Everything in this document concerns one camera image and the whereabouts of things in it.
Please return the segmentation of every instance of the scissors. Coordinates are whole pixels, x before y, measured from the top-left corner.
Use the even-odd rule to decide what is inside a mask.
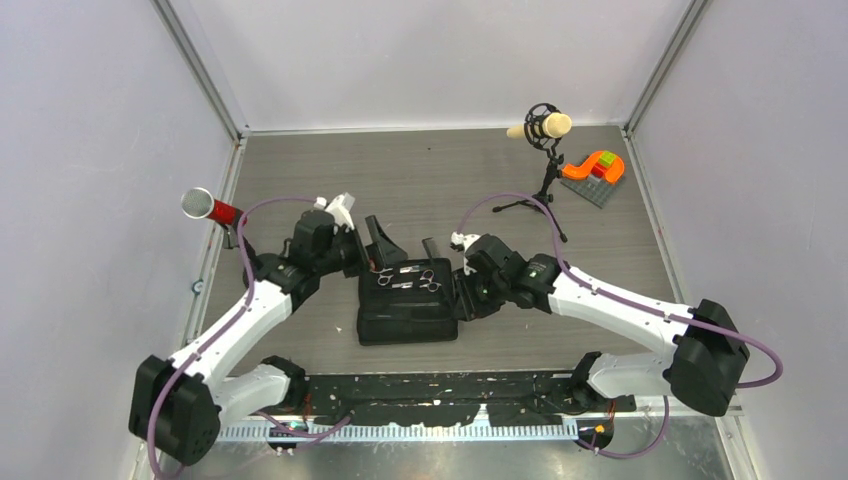
[[[432,270],[424,270],[424,273],[421,274],[421,278],[419,278],[419,280],[426,280],[427,283],[422,283],[419,288],[426,288],[428,292],[435,292],[438,290],[442,284],[434,281],[435,277],[436,274]]]
[[[388,285],[389,282],[392,281],[392,277],[394,277],[393,274],[387,273],[387,272],[391,272],[391,271],[392,271],[391,268],[384,268],[384,269],[380,270],[379,272],[374,272],[374,273],[377,274],[377,285],[380,285],[381,287]]]

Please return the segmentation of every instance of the gray baseplate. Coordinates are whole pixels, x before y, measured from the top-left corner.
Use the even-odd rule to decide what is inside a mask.
[[[576,181],[570,178],[562,178],[560,182],[566,186],[569,190],[573,190],[577,195],[589,200],[593,205],[598,208],[604,208],[604,205],[607,204],[607,200],[610,199],[613,193],[621,186],[621,183],[624,182],[624,177],[618,179],[615,185],[607,182],[606,180],[601,180],[597,185],[594,184],[588,178],[586,180]]]

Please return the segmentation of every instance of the black case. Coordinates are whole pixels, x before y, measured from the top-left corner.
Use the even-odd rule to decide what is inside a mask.
[[[433,270],[442,286],[435,292],[420,288],[427,281],[421,272],[398,274],[400,267],[418,265],[421,272]],[[451,264],[447,258],[408,260],[393,267],[388,285],[377,284],[378,275],[359,277],[359,314],[356,332],[362,345],[442,342],[456,340],[457,320],[453,318],[454,288]],[[391,288],[392,284],[412,282],[412,288]]]

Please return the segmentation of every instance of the black tripod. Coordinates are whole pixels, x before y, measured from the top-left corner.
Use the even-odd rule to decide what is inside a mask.
[[[539,110],[540,107],[544,108],[544,112],[534,113],[536,110]],[[533,194],[532,197],[536,199],[536,201],[541,203],[545,210],[547,210],[548,213],[551,214],[551,218],[554,220],[554,225],[556,225],[557,231],[559,231],[559,238],[563,242],[567,242],[568,237],[566,237],[565,233],[563,233],[562,227],[559,226],[559,222],[557,221],[554,212],[552,212],[550,207],[548,206],[551,202],[554,201],[554,196],[553,194],[548,193],[548,188],[550,188],[551,184],[554,182],[554,179],[559,178],[560,167],[565,161],[562,155],[557,155],[556,153],[556,146],[559,143],[560,139],[552,139],[542,133],[542,122],[547,118],[548,115],[554,112],[559,112],[559,110],[557,110],[557,108],[553,105],[547,103],[540,103],[538,105],[533,106],[533,108],[530,109],[530,111],[527,113],[527,116],[524,118],[524,135],[527,137],[527,141],[530,142],[530,145],[533,145],[533,147],[538,150],[543,150],[548,155],[548,166],[545,169],[545,178],[544,180],[542,180],[542,188],[538,192]],[[516,202],[508,203],[506,205],[500,205],[493,208],[492,211],[498,213],[502,210],[512,208],[516,205],[523,205],[525,207],[530,207],[539,213],[544,213],[537,205],[534,205],[528,200],[518,200]]]

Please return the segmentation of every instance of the white backdrop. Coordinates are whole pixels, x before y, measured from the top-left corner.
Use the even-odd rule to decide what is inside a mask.
[[[133,381],[185,331],[232,142],[150,2],[0,2],[0,478],[123,479]]]
[[[688,300],[786,364],[739,392],[763,479],[848,471],[846,25],[843,0],[715,0],[636,134]]]
[[[620,124],[689,4],[187,1],[253,130]]]

